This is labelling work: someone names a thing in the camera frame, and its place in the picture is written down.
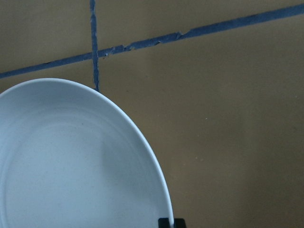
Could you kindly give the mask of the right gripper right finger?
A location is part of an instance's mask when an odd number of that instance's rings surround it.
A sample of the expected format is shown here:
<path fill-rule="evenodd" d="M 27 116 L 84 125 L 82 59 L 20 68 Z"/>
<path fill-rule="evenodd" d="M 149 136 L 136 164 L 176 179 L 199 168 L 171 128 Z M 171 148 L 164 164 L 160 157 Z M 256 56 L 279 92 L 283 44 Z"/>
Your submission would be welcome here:
<path fill-rule="evenodd" d="M 184 219 L 175 219 L 174 228 L 186 228 L 186 222 Z"/>

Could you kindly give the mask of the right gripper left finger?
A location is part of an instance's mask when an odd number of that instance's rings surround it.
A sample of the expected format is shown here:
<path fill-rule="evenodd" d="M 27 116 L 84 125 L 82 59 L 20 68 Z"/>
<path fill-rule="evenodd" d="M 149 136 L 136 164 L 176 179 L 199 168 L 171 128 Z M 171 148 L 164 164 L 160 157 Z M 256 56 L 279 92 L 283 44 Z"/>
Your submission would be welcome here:
<path fill-rule="evenodd" d="M 158 228 L 170 228 L 170 222 L 168 219 L 159 219 Z"/>

